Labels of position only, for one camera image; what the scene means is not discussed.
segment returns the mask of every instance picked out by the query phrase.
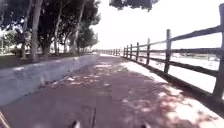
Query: concrete path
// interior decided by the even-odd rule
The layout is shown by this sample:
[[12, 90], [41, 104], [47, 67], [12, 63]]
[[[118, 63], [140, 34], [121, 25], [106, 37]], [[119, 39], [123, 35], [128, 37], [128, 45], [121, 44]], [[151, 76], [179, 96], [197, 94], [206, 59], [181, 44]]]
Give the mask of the concrete path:
[[11, 128], [223, 128], [224, 120], [133, 62], [102, 56], [95, 65], [2, 109]]

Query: fence post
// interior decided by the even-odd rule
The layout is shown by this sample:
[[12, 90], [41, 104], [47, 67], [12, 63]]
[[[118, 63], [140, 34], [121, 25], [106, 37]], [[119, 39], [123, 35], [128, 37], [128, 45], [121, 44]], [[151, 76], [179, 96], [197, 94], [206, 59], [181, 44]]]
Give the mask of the fence post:
[[138, 55], [139, 55], [139, 43], [137, 42], [137, 52], [136, 52], [136, 61], [138, 62]]
[[215, 83], [215, 88], [213, 90], [213, 96], [216, 99], [222, 99], [223, 96], [223, 91], [224, 91], [224, 4], [221, 4], [219, 6], [219, 11], [220, 11], [220, 19], [221, 19], [221, 28], [222, 28], [222, 54], [220, 58], [220, 64], [219, 64], [219, 73], [218, 76], [216, 77], [216, 83]]
[[164, 68], [164, 73], [168, 73], [169, 68], [170, 68], [170, 56], [171, 56], [171, 40], [170, 40], [171, 34], [170, 34], [170, 29], [166, 30], [166, 63], [165, 63], [165, 68]]
[[131, 44], [131, 48], [130, 48], [130, 59], [132, 59], [132, 44]]
[[147, 41], [147, 60], [146, 60], [146, 65], [149, 65], [149, 57], [150, 57], [150, 39], [148, 38], [148, 41]]
[[128, 58], [128, 45], [127, 45], [127, 53], [126, 53], [126, 57]]

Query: wooden fence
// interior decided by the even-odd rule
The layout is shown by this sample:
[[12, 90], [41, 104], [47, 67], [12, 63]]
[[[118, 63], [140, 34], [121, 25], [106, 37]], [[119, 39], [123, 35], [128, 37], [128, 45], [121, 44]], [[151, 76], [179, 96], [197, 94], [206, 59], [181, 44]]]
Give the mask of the wooden fence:
[[[166, 40], [164, 41], [150, 43], [150, 40], [148, 40], [147, 44], [139, 45], [139, 43], [137, 43], [136, 46], [133, 46], [131, 44], [130, 46], [125, 47], [124, 50], [110, 49], [110, 50], [97, 50], [97, 52], [111, 54], [111, 55], [118, 55], [118, 56], [121, 55], [121, 53], [123, 52], [124, 58], [128, 58], [146, 67], [150, 67], [149, 66], [150, 60], [164, 63], [165, 67], [163, 70], [163, 74], [165, 75], [169, 75], [168, 74], [169, 68], [170, 68], [170, 65], [172, 65], [172, 66], [177, 66], [177, 67], [189, 69], [192, 71], [200, 72], [203, 74], [207, 74], [210, 76], [214, 76], [216, 77], [216, 84], [212, 93], [212, 97], [214, 97], [215, 99], [222, 99], [223, 91], [224, 91], [224, 4], [220, 5], [220, 15], [221, 15], [221, 25], [216, 27], [194, 31], [192, 33], [188, 33], [188, 34], [177, 36], [177, 37], [171, 37], [171, 30], [167, 29]], [[184, 39], [205, 36], [205, 35], [210, 35], [215, 33], [222, 33], [222, 46], [220, 48], [171, 49], [172, 43], [175, 41], [180, 41]], [[158, 45], [158, 44], [165, 44], [165, 43], [166, 43], [165, 50], [151, 50], [151, 46]], [[151, 53], [164, 53], [165, 59], [151, 57], [150, 56]], [[170, 58], [171, 58], [171, 54], [173, 53], [214, 54], [216, 56], [220, 56], [219, 70], [211, 70], [211, 69], [207, 69], [200, 66], [194, 66], [190, 64], [184, 64], [180, 62], [171, 61]], [[142, 62], [139, 62], [139, 58], [145, 58], [146, 62], [144, 64]]]

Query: low wall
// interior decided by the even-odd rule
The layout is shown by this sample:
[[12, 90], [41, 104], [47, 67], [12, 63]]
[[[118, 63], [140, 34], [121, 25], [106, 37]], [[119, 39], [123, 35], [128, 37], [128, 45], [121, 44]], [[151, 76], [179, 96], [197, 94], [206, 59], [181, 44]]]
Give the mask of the low wall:
[[92, 54], [0, 70], [0, 106], [94, 63], [97, 57]]

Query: sky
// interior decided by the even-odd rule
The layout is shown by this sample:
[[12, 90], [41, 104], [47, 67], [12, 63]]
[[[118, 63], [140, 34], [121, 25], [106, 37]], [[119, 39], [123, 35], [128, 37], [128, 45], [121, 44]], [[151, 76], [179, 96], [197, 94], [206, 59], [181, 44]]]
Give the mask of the sky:
[[[160, 0], [150, 12], [141, 9], [123, 10], [109, 6], [101, 0], [101, 21], [93, 29], [99, 43], [94, 48], [123, 48], [137, 42], [146, 44], [166, 39], [166, 29], [172, 37], [220, 24], [219, 5], [224, 0]], [[221, 34], [213, 34], [173, 42], [172, 48], [209, 48], [221, 46]], [[164, 49], [157, 45], [154, 49]]]

